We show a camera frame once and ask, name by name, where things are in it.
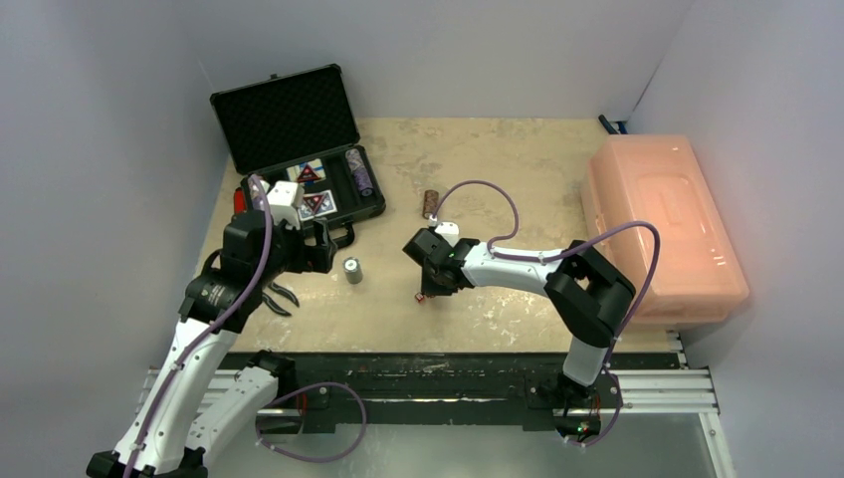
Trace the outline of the purple poker chip stack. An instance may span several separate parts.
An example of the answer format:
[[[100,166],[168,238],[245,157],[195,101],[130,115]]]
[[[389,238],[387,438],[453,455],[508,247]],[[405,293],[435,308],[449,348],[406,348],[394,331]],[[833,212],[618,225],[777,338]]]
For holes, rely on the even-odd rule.
[[[371,196],[374,192],[374,186],[367,169],[365,167],[355,169],[352,175],[359,195],[361,197]]]

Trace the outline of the grey poker chip stack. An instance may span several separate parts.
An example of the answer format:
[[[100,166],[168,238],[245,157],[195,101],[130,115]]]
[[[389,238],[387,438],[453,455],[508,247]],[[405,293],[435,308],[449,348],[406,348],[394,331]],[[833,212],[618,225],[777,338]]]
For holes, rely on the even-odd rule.
[[[346,258],[343,263],[343,273],[349,284],[356,285],[362,282],[363,272],[360,261],[354,257]]]

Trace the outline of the card deck upper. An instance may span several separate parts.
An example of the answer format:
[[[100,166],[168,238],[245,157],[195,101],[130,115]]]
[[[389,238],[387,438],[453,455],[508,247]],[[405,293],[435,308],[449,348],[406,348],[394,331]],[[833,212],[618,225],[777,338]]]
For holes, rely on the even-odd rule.
[[[312,185],[326,180],[326,171],[320,158],[295,163],[286,168],[287,178],[291,182]]]

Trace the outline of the brown poker chip stack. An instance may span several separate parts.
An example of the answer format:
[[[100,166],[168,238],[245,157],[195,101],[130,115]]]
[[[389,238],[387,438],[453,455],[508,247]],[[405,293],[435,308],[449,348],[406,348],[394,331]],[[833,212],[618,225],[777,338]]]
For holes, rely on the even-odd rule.
[[[439,192],[434,189],[426,189],[423,193],[422,217],[425,219],[432,217],[436,213],[439,203]]]

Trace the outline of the card deck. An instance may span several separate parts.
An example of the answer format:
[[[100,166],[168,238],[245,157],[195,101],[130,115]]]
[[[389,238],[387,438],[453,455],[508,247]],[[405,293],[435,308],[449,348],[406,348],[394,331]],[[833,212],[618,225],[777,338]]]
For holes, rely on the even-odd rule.
[[[295,163],[286,168],[287,178],[291,182],[312,185],[326,180],[326,171],[320,158]]]
[[[337,210],[336,201],[330,190],[306,193],[299,207],[299,216],[302,221],[309,221],[334,214]]]

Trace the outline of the black poker set case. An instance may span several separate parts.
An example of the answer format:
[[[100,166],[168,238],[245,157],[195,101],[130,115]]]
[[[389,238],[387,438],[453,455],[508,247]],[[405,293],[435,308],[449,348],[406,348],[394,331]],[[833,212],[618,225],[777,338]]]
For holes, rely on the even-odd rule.
[[[336,240],[339,248],[354,242],[355,225],[385,211],[386,199],[360,143],[361,134],[339,65],[271,76],[259,83],[214,93],[209,102],[234,168],[241,175],[258,174],[271,183],[289,181],[288,166],[315,158],[322,160],[326,180],[302,186],[305,194],[332,192],[337,212],[315,219],[324,219],[329,229],[342,231]],[[360,151],[374,186],[371,196],[361,197],[358,193],[345,159],[345,152],[351,148]],[[302,221],[306,231],[312,229],[315,219]]]

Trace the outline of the red black handled tool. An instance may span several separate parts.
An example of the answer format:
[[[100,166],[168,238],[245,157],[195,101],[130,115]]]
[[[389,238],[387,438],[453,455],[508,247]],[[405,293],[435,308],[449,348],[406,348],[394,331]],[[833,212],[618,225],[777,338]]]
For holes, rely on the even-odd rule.
[[[245,212],[248,209],[246,195],[242,187],[238,187],[233,192],[233,213],[240,214]]]

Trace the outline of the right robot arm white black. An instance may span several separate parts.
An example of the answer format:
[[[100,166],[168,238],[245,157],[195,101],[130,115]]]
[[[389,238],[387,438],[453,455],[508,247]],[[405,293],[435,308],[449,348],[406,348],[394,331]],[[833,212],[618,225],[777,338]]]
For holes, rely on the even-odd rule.
[[[549,299],[572,335],[558,380],[560,395],[581,405],[596,394],[597,378],[636,288],[592,244],[575,240],[560,252],[494,253],[485,242],[448,240],[429,227],[418,230],[403,252],[421,268],[421,294],[426,297],[498,287]]]

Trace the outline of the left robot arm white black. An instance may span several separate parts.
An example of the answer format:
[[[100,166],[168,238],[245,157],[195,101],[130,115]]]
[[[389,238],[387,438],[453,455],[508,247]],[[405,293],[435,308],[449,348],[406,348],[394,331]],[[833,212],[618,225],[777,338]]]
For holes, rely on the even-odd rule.
[[[113,450],[92,456],[87,476],[205,477],[261,405],[291,403],[297,393],[293,362],[263,351],[222,401],[199,409],[265,288],[282,273],[329,272],[336,250],[324,219],[300,229],[261,210],[234,215],[221,248],[185,290],[170,351],[140,412]]]

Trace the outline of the pink translucent plastic storage box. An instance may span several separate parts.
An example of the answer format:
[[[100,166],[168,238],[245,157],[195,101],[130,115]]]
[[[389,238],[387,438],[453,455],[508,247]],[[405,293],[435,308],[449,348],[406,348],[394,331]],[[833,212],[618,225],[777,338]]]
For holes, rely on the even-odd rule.
[[[739,260],[684,136],[607,136],[587,162],[581,200],[591,237],[636,220],[660,234],[655,275],[633,325],[719,323],[747,298]]]

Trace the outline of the blue orange chip stack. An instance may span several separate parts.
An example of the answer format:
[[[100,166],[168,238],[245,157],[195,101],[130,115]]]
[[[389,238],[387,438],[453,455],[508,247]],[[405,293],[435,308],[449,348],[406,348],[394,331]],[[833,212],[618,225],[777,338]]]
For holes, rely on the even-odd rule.
[[[349,170],[352,172],[365,167],[360,151],[357,148],[347,150],[345,152],[345,159]]]

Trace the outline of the card deck lower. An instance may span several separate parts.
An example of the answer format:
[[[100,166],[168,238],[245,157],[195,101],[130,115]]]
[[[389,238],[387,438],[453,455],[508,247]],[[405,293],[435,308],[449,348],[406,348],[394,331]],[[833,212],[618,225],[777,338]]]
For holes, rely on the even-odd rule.
[[[299,216],[302,221],[309,221],[334,214],[337,210],[336,201],[330,190],[306,193],[299,207]]]

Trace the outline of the blue clamp at wall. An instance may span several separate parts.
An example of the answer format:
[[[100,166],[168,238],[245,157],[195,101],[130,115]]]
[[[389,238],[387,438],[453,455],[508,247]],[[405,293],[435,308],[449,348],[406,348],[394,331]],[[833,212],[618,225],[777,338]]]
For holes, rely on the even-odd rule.
[[[626,126],[623,121],[611,121],[606,115],[599,115],[597,117],[599,123],[604,127],[608,134],[626,134]]]

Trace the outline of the pink chip stack in case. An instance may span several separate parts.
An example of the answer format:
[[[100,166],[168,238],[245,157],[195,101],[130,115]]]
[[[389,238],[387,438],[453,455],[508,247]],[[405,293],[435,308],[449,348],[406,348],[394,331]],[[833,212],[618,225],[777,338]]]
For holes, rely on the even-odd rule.
[[[266,196],[268,190],[271,188],[271,184],[258,175],[249,176],[248,183],[250,188],[250,195],[255,200],[257,200],[259,197]]]

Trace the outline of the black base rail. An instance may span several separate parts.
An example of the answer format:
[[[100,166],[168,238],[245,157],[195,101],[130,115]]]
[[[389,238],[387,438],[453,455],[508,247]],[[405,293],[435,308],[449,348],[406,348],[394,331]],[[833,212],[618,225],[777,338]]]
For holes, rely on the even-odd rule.
[[[290,353],[278,390],[259,409],[270,433],[301,418],[306,433],[341,424],[518,426],[596,435],[631,393],[623,376],[680,370],[668,353],[622,353],[588,392],[562,385],[564,353]]]

